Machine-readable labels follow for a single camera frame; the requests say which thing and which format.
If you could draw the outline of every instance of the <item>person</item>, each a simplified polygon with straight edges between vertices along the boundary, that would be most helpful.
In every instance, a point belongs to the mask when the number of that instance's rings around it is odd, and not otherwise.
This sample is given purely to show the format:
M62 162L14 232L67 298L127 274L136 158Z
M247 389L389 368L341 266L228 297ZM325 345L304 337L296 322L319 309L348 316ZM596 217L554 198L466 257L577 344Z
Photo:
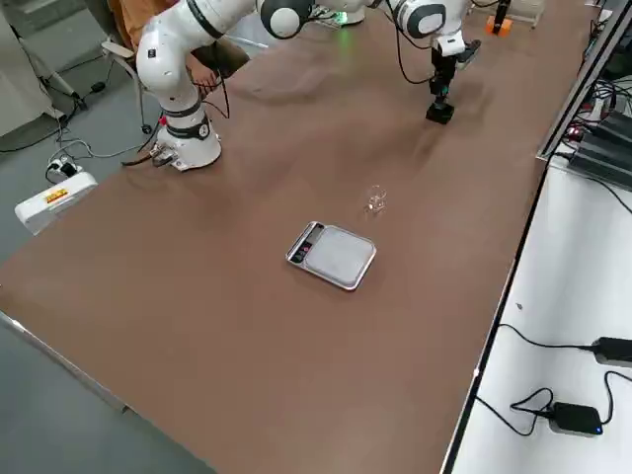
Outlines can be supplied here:
M108 0L108 3L121 39L127 47L136 51L147 22L174 6L178 0ZM211 89L218 82L218 74L230 77L249 59L241 47L222 38L211 46L200 47L188 54L186 62L194 83Z

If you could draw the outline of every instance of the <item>table surface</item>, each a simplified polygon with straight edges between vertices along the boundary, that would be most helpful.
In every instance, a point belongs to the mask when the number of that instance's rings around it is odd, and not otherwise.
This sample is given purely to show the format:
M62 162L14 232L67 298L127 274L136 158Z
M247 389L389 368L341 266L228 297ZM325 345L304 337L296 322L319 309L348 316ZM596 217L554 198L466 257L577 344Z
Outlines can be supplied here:
M632 193L616 189L632 205ZM591 344L600 337L632 339L632 216L601 185L551 169L547 175L501 322L543 344ZM478 395L526 432L532 418L510 410L540 387L555 400L607 415L603 375L629 367L599 364L575 350L546 350L500 328ZM513 434L475 404L455 474L627 472L632 465L632 384L610 376L614 417L599 437L557 434L541 420L530 438ZM532 406L542 406L546 396Z
M307 29L229 81L220 160L108 179L0 269L0 308L221 473L438 472L582 50L559 3L484 38L449 126L381 14ZM284 261L310 220L375 242L356 292Z

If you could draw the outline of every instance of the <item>kitchen scale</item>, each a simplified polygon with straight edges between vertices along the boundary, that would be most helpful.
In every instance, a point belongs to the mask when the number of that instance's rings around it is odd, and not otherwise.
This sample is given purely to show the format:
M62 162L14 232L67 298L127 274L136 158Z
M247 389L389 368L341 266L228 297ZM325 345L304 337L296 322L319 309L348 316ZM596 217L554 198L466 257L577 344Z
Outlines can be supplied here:
M310 222L285 255L288 262L346 290L354 290L375 257L368 239L335 225Z

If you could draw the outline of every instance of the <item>label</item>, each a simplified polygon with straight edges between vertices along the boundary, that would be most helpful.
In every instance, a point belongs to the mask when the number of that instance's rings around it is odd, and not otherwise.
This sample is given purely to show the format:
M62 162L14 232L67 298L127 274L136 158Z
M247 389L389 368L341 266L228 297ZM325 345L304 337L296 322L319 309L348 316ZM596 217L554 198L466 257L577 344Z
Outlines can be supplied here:
M63 198L67 194L68 194L68 190L65 190L64 188L61 188L60 190L50 193L48 196L46 196L46 204L55 202L56 200Z

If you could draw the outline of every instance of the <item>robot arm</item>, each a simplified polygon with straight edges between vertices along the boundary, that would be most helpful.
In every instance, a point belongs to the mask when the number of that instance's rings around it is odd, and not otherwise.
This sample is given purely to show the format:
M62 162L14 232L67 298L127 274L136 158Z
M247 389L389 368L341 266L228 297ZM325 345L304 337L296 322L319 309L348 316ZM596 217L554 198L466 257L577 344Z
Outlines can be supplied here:
M268 32L279 40L296 36L309 21L314 0L257 0L257 10ZM461 19L469 0L319 0L318 5L339 12L384 4L399 29L415 40L433 36L444 56L463 52Z
M383 2L401 31L414 39L433 36L438 73L431 90L440 91L444 102L455 57L466 49L461 17L468 0L318 0L321 6L348 13L364 6L377 8ZM186 171L212 163L221 153L185 65L188 53L220 39L255 7L274 37L292 38L310 20L315 5L315 0L180 0L154 17L143 30L136 55L138 76L166 117L152 157Z

